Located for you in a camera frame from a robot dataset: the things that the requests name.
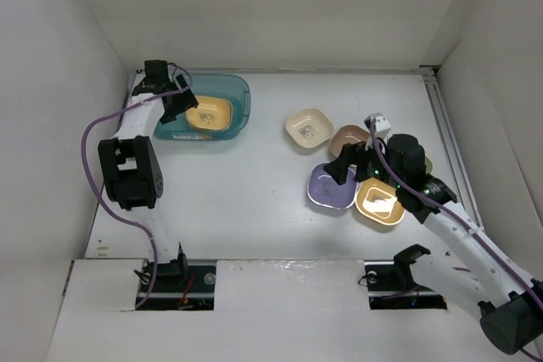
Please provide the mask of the orange panda plate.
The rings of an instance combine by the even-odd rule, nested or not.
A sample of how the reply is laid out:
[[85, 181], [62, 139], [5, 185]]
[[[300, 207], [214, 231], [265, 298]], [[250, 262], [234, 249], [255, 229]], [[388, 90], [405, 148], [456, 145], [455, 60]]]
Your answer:
[[232, 123], [232, 104], [225, 98], [196, 96], [198, 105], [186, 112], [188, 124], [201, 131], [224, 131]]

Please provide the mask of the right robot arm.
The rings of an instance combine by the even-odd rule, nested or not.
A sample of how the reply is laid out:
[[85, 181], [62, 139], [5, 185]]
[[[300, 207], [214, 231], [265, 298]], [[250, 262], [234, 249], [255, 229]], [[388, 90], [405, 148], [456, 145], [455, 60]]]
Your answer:
[[[477, 227], [456, 194], [427, 171], [425, 151], [411, 135], [397, 134], [346, 144], [325, 164], [339, 185], [371, 178], [393, 187], [400, 205], [439, 237], [469, 269], [447, 271], [430, 250], [414, 244], [394, 257], [397, 286], [427, 287], [473, 315], [489, 341], [504, 354], [523, 352], [542, 335], [542, 283], [514, 264]], [[349, 170], [355, 170], [350, 176]]]

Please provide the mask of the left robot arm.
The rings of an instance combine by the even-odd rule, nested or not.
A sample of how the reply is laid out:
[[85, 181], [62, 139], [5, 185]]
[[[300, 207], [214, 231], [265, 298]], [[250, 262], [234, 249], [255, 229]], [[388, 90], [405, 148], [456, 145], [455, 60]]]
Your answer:
[[104, 186], [128, 220], [150, 234], [154, 259], [137, 275], [149, 283], [152, 276], [171, 291], [180, 291], [189, 279], [182, 246], [170, 234], [159, 199], [165, 180], [152, 143], [158, 124], [168, 124], [198, 102], [174, 64], [164, 60], [144, 62], [143, 78], [133, 87], [119, 130], [98, 144]]

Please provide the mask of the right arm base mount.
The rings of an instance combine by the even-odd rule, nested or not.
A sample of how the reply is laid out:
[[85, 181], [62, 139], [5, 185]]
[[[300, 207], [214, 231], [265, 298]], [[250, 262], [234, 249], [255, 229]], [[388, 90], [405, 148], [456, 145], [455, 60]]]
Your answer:
[[364, 265], [358, 285], [365, 287], [370, 310], [420, 310], [448, 308], [436, 292], [409, 282], [392, 264]]

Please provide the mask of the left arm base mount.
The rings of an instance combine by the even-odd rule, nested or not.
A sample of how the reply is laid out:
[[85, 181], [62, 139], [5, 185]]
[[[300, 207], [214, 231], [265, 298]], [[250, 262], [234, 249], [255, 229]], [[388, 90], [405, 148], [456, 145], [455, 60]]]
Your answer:
[[146, 264], [135, 274], [139, 288], [135, 308], [139, 311], [212, 311], [215, 302], [216, 262], [188, 260], [180, 252], [169, 264], [159, 264], [154, 287], [146, 300], [153, 266]]

